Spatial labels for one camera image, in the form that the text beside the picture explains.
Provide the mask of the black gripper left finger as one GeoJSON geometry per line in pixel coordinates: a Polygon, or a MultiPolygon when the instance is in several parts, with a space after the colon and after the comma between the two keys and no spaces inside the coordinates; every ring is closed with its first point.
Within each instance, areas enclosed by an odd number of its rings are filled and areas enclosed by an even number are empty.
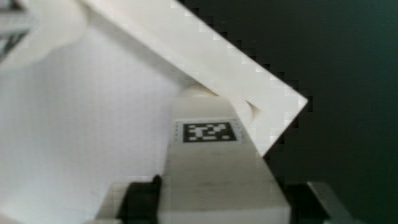
{"type": "Polygon", "coordinates": [[[115,206],[112,218],[94,218],[87,224],[158,224],[161,177],[149,182],[131,182],[115,206]]]}

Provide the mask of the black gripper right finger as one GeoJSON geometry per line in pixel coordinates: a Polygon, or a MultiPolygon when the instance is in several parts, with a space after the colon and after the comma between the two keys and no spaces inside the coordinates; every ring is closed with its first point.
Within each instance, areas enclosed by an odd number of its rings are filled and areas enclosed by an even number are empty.
{"type": "Polygon", "coordinates": [[[355,224],[355,218],[327,183],[287,184],[284,195],[291,205],[289,224],[355,224]]]}

